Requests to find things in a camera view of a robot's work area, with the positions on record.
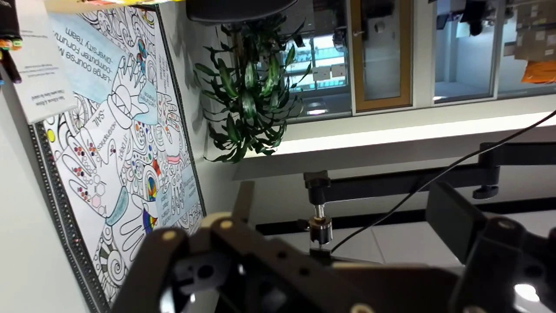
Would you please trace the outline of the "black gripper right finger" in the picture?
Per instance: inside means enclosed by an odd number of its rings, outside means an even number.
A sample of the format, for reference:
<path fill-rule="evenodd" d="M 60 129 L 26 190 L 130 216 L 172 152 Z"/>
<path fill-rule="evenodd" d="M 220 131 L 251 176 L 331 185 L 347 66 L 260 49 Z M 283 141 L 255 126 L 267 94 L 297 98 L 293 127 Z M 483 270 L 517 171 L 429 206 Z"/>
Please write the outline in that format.
<path fill-rule="evenodd" d="M 556 312 L 556 237 L 540 237 L 503 216 L 486 216 L 456 190 L 429 188 L 425 221 L 463 265 L 450 296 L 450 313 L 519 313 L 519 286 Z"/>

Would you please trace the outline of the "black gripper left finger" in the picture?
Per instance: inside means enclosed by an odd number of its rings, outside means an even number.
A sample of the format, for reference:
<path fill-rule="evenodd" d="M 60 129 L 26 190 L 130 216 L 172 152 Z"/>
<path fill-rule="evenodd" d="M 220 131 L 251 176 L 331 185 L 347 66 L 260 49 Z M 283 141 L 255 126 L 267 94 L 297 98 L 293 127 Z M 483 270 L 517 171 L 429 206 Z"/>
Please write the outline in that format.
<path fill-rule="evenodd" d="M 196 233 L 149 233 L 109 313 L 180 313 L 203 291 L 231 313 L 448 313 L 455 284 L 441 268 L 321 263 L 215 213 Z"/>

